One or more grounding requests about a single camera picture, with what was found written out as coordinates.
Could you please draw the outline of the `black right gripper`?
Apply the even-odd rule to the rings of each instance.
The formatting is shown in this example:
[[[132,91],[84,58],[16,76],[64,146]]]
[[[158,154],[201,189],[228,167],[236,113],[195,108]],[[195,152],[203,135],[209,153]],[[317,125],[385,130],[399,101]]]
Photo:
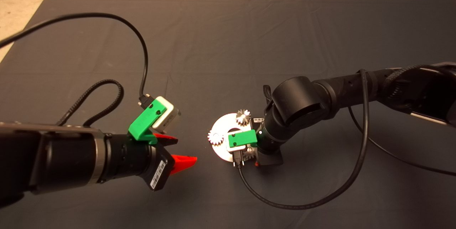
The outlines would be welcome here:
[[[256,132],[256,160],[255,166],[273,166],[283,164],[280,150],[281,142],[270,135],[264,126],[264,118],[253,118],[252,128]]]

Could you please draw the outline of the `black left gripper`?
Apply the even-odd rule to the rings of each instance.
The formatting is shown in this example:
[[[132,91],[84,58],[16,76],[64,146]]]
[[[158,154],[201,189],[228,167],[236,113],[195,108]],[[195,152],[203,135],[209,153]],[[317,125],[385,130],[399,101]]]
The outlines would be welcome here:
[[[198,161],[194,156],[172,155],[166,151],[166,146],[178,143],[176,137],[163,134],[153,134],[153,145],[145,140],[135,140],[128,135],[124,145],[123,175],[138,176],[144,180],[152,191],[161,190],[170,174],[186,170]]]

